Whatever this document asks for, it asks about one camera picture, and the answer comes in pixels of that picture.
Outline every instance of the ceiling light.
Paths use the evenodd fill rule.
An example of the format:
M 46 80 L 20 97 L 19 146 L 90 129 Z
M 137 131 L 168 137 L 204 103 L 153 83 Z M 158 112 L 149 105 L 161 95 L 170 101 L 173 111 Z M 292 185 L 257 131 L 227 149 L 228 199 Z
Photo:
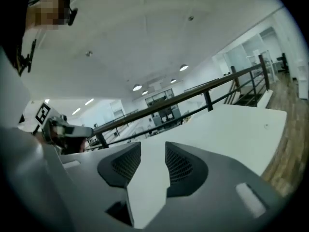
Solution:
M 89 101 L 87 101 L 86 103 L 85 103 L 85 106 L 87 106 L 90 102 L 93 102 L 93 98 L 91 99 L 91 100 L 89 100 Z
M 72 115 L 76 114 L 81 108 L 77 108 L 73 113 Z
M 141 85 L 140 84 L 136 84 L 133 88 L 133 91 L 137 91 L 141 89 Z
M 91 57 L 91 56 L 92 56 L 92 53 L 93 53 L 92 51 L 88 51 L 88 52 L 86 52 L 86 56 L 87 56 L 87 57 Z
M 189 66 L 186 65 L 186 64 L 183 64 L 181 67 L 180 67 L 180 72 L 184 71 L 185 69 L 187 69 Z

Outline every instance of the ceiling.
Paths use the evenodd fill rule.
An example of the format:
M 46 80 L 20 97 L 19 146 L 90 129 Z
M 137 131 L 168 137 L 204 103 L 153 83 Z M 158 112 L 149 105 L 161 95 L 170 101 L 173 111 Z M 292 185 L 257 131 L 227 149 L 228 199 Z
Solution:
M 151 83 L 183 80 L 209 57 L 199 38 L 227 0 L 71 1 L 79 9 L 71 27 L 37 33 L 32 71 L 23 75 L 34 99 L 136 99 L 154 91 Z M 189 68 L 179 72 L 182 64 Z M 133 92 L 135 84 L 143 88 Z

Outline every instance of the railing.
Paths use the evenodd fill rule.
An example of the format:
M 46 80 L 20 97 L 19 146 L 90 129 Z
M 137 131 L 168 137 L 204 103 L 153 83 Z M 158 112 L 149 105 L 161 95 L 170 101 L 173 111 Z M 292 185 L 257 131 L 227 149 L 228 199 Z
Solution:
M 141 111 L 138 111 L 138 112 L 135 112 L 133 114 L 130 114 L 130 115 L 127 115 L 127 116 L 124 116 L 120 119 L 117 119 L 115 121 L 113 121 L 112 123 L 108 123 L 108 124 L 105 124 L 103 126 L 100 126 L 98 128 L 95 128 L 94 129 L 94 135 L 97 137 L 97 139 L 100 141 L 100 145 L 97 145 L 97 146 L 94 146 L 92 148 L 107 148 L 109 145 L 112 145 L 112 144 L 116 144 L 116 143 L 119 143 L 119 142 L 123 142 L 123 141 L 127 141 L 127 140 L 130 140 L 132 138 L 135 138 L 135 137 L 138 137 L 138 136 L 141 136 L 143 134 L 147 134 L 147 133 L 150 133 L 150 132 L 153 132 L 155 130 L 159 130 L 160 128 L 163 128 L 163 127 L 166 127 L 168 125 L 171 125 L 171 124 L 182 124 L 183 122 L 183 119 L 184 118 L 187 118 L 193 114 L 196 114 L 204 109 L 208 109 L 208 111 L 211 111 L 213 110 L 213 105 L 220 102 L 221 100 L 223 99 L 227 99 L 228 97 L 230 97 L 231 95 L 233 95 L 234 93 L 236 93 L 237 91 L 241 91 L 241 88 L 243 88 L 245 85 L 249 84 L 249 83 L 252 83 L 252 89 L 247 92 L 246 94 L 243 94 L 243 96 L 238 100 L 242 100 L 244 99 L 244 97 L 248 94 L 250 94 L 252 91 L 253 91 L 253 97 L 247 102 L 246 105 L 248 105 L 250 102 L 252 102 L 254 100 L 255 102 L 255 106 L 257 106 L 258 104 L 258 99 L 257 99 L 257 95 L 260 93 L 260 91 L 266 87 L 267 90 L 269 90 L 269 79 L 268 79 L 268 75 L 267 75 L 267 70 L 266 70 L 266 66 L 265 66 L 265 63 L 264 63 L 264 60 L 263 60 L 263 57 L 262 55 L 259 56 L 260 58 L 260 64 L 257 64 L 255 66 L 252 66 L 250 68 L 247 68 L 247 69 L 244 69 L 242 71 L 239 71 L 239 72 L 236 72 L 236 73 L 233 73 L 233 74 L 230 74 L 230 75 L 226 75 L 220 79 L 215 79 L 213 81 L 210 81 L 204 85 L 201 85 L 201 86 L 197 86 L 197 87 L 194 87 L 193 89 L 189 90 L 189 91 L 186 91 L 178 96 L 175 96 L 171 99 L 168 99 L 168 100 L 165 100 L 165 101 L 162 101 L 162 102 L 159 102 L 151 107 L 148 107 L 144 110 L 141 110 Z M 256 76 L 253 76 L 252 74 L 252 71 L 253 70 L 256 70 L 256 69 L 259 69 L 259 68 L 262 68 L 261 72 L 258 73 Z M 245 75 L 245 74 L 250 74 L 250 79 L 245 82 L 244 84 L 242 85 L 239 85 L 239 81 L 238 81 L 238 78 L 242 75 Z M 255 78 L 260 76 L 261 74 L 263 74 L 263 78 L 257 83 L 255 84 Z M 263 81 L 265 80 L 265 83 L 264 85 L 256 92 L 256 87 Z M 233 81 L 233 84 L 229 90 L 229 92 L 217 99 L 215 99 L 214 101 L 211 100 L 210 98 L 210 94 L 209 94 L 209 90 L 215 88 L 215 87 L 218 87 L 222 84 L 225 84 L 227 82 L 230 82 L 230 81 Z M 170 120 L 168 122 L 165 122 L 163 123 L 162 125 L 159 125 L 157 127 L 154 127 L 154 128 L 151 128 L 149 130 L 145 130 L 145 131 L 142 131 L 140 133 L 136 133 L 132 136 L 129 136 L 129 137 L 126 137 L 126 138 L 123 138 L 121 140 L 118 140 L 118 141 L 114 141 L 114 142 L 111 142 L 111 143 L 106 143 L 106 140 L 104 139 L 104 136 L 102 135 L 102 133 L 106 132 L 106 131 L 110 131 L 112 129 L 115 129 L 117 127 L 120 127 L 122 125 L 125 125 L 125 124 L 128 124 L 130 122 L 133 122 L 135 120 L 138 120 L 140 118 L 143 118 L 145 116 L 148 116 L 148 115 L 151 115 L 155 112 L 158 112 L 164 108 L 167 108 L 167 107 L 171 107 L 172 105 L 175 105 L 175 104 L 178 104 L 180 102 L 183 102 L 185 100 L 188 100 L 194 96 L 197 96 L 197 95 L 200 95 L 200 94 L 203 94 L 204 95 L 204 98 L 205 98 L 205 101 L 206 101 L 206 105 L 203 106 L 203 107 L 200 107 L 192 112 L 189 112 L 181 117 L 178 117 L 178 118 L 175 118 L 173 120 Z
M 232 82 L 232 85 L 230 87 L 230 90 L 228 92 L 231 92 L 233 91 L 234 89 L 236 89 L 236 82 L 235 80 L 233 80 Z M 224 104 L 232 104 L 233 103 L 233 100 L 235 98 L 235 95 L 236 95 L 236 92 L 234 92 L 233 94 L 231 94 L 230 96 L 226 97 L 225 101 L 224 101 Z
M 114 119 L 114 120 L 111 120 L 111 121 L 105 123 L 104 126 L 105 126 L 105 125 L 108 125 L 108 124 L 112 124 L 112 123 L 114 123 L 114 122 L 117 121 L 117 120 L 123 119 L 124 117 L 129 116 L 129 115 L 134 114 L 134 113 L 137 113 L 137 112 L 138 112 L 138 109 L 136 109 L 136 110 L 134 110 L 133 112 L 128 113 L 128 114 L 126 114 L 126 115 L 120 116 L 120 117 L 118 117 L 118 118 L 116 118 L 116 119 Z M 115 139 L 117 136 L 120 136 L 120 133 L 122 133 L 124 130 L 125 130 L 125 127 L 124 127 L 124 126 L 122 126 L 122 127 L 120 127 L 120 128 L 117 128 L 117 127 L 116 127 L 116 128 L 114 128 L 114 130 L 107 131 L 107 132 L 106 132 L 105 134 L 103 134 L 102 136 L 104 137 L 105 142 L 106 142 L 107 144 L 110 144 L 110 143 L 113 141 L 113 139 Z M 96 140 L 88 139 L 88 143 L 89 143 L 90 147 L 88 147 L 87 149 L 90 149 L 90 148 L 93 148 L 93 147 L 98 147 L 97 145 L 100 145 L 100 144 L 98 143 L 98 140 L 97 140 L 97 139 L 96 139 Z
M 201 86 L 203 86 L 203 85 L 205 85 L 205 84 L 207 84 L 207 83 L 210 83 L 210 82 L 212 82 L 212 81 L 205 82 L 205 83 L 200 84 L 200 85 L 197 85 L 197 86 L 195 86 L 195 87 L 188 88 L 188 89 L 184 90 L 184 92 L 188 92 L 188 91 L 193 90 L 193 89 L 195 89 L 195 88 L 197 88 L 197 87 L 201 87 Z

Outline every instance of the person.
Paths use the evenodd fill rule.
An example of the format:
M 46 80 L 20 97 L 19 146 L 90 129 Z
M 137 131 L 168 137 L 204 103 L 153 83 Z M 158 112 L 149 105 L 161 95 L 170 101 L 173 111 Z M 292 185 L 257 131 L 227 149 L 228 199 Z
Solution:
M 2 6 L 6 9 L 2 13 L 2 18 L 5 18 L 5 21 L 2 23 L 1 29 L 1 45 L 12 67 L 21 76 L 26 67 L 29 68 L 28 72 L 30 71 L 32 61 L 29 57 L 22 56 L 25 32 L 29 29 L 58 29 L 58 25 L 65 24 L 71 26 L 77 9 L 71 10 L 70 0 L 33 0 L 31 2 L 15 0 L 14 5 L 17 7 L 14 11 L 7 9 L 8 6 Z M 22 115 L 19 123 L 23 121 L 25 119 Z M 41 132 L 34 136 L 41 144 L 46 143 Z M 69 139 L 69 141 L 71 145 L 78 143 L 78 152 L 84 152 L 86 139 L 79 138 L 77 142 L 72 142 L 74 139 Z

